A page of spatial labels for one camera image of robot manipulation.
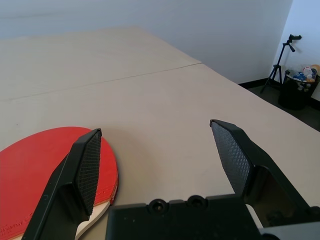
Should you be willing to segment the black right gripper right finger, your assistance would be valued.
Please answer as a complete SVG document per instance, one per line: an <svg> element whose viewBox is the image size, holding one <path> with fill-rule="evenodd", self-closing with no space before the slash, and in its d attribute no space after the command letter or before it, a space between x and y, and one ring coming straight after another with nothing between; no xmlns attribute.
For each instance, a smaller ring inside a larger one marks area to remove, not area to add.
<svg viewBox="0 0 320 240"><path fill-rule="evenodd" d="M241 128L217 119L210 121L210 127L234 193L253 208L261 223L314 221L314 208Z"/></svg>

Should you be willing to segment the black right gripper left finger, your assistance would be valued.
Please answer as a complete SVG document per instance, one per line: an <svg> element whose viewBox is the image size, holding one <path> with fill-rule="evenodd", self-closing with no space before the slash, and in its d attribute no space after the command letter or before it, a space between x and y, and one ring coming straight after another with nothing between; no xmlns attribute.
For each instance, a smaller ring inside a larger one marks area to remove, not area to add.
<svg viewBox="0 0 320 240"><path fill-rule="evenodd" d="M53 171L22 236L24 240L73 240L93 213L102 131L79 137Z"/></svg>

